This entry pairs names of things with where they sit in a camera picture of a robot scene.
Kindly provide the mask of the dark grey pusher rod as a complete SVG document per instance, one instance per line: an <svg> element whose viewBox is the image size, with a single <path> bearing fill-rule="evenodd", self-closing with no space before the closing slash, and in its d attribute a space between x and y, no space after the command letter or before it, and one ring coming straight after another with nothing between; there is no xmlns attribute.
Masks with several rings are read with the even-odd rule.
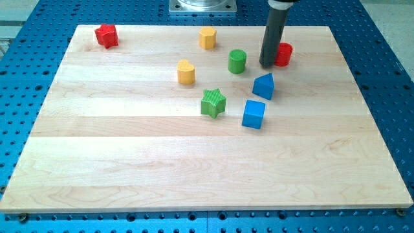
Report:
<svg viewBox="0 0 414 233"><path fill-rule="evenodd" d="M290 1L268 0L269 11L259 62L262 67L273 66L290 9Z"/></svg>

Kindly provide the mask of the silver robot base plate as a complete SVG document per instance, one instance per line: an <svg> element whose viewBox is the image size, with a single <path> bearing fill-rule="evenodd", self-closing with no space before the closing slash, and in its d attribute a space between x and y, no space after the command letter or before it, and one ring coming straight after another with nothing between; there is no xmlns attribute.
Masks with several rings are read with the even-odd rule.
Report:
<svg viewBox="0 0 414 233"><path fill-rule="evenodd" d="M169 0L169 12L237 12L236 0Z"/></svg>

